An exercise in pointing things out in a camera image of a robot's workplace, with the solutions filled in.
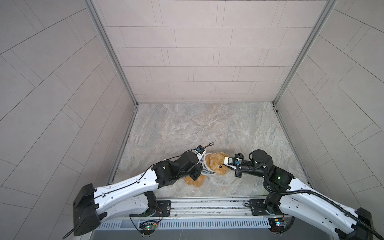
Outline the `blue white striped knit sweater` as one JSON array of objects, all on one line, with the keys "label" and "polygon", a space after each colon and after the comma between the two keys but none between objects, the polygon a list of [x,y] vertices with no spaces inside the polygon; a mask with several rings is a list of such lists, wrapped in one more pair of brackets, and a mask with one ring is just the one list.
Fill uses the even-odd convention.
[{"label": "blue white striped knit sweater", "polygon": [[211,176],[211,175],[215,175],[216,173],[214,171],[212,171],[209,167],[208,167],[208,162],[207,162],[207,159],[208,157],[210,156],[211,154],[205,154],[202,159],[200,160],[200,163],[202,163],[203,165],[203,170],[202,170],[202,175],[204,176]]}]

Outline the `brown plush teddy bear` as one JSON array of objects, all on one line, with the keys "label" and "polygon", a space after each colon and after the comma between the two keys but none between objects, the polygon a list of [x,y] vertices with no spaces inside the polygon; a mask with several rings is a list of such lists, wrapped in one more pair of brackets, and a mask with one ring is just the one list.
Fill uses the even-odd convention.
[{"label": "brown plush teddy bear", "polygon": [[[225,153],[213,153],[208,157],[207,159],[208,167],[216,173],[215,175],[224,176],[230,170],[228,167],[224,165],[225,157],[229,157],[229,155]],[[207,177],[209,176],[204,176],[201,174],[196,181],[193,181],[188,176],[184,178],[184,181],[189,186],[200,188],[204,184]]]}]

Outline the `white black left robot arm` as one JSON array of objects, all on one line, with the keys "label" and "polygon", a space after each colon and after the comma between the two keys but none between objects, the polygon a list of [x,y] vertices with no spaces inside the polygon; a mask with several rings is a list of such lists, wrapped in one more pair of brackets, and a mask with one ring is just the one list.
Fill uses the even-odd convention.
[{"label": "white black left robot arm", "polygon": [[124,215],[152,215],[158,207],[154,191],[187,176],[197,180],[203,170],[201,160],[205,154],[206,150],[198,146],[175,161],[166,159],[155,163],[125,181],[97,188],[93,184],[83,186],[72,203],[74,228],[70,233],[82,236],[102,222]]}]

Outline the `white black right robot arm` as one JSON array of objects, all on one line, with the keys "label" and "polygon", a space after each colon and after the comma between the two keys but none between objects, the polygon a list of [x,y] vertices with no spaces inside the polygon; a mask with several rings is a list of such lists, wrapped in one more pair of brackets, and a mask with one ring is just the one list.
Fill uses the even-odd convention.
[{"label": "white black right robot arm", "polygon": [[249,174],[263,178],[268,191],[264,207],[271,215],[286,215],[300,219],[332,236],[335,240],[379,240],[372,214],[363,209],[344,206],[315,191],[288,171],[274,165],[263,150],[255,150],[244,160],[242,154],[226,157],[225,166],[235,176]]}]

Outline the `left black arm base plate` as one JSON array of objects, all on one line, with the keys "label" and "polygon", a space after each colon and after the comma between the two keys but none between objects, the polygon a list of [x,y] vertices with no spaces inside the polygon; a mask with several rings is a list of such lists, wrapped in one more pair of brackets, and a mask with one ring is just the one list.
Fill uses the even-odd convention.
[{"label": "left black arm base plate", "polygon": [[158,207],[157,210],[151,215],[151,217],[169,217],[171,212],[171,204],[172,202],[169,200],[165,201],[157,201]]}]

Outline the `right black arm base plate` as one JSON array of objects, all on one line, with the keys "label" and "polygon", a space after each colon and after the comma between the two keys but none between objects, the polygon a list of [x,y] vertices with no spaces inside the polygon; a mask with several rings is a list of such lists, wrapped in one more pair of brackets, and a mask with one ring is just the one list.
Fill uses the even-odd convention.
[{"label": "right black arm base plate", "polygon": [[268,218],[282,218],[283,216],[287,216],[279,210],[272,213],[272,211],[267,209],[264,200],[249,200],[244,203],[244,206],[251,210],[252,216],[267,216]]}]

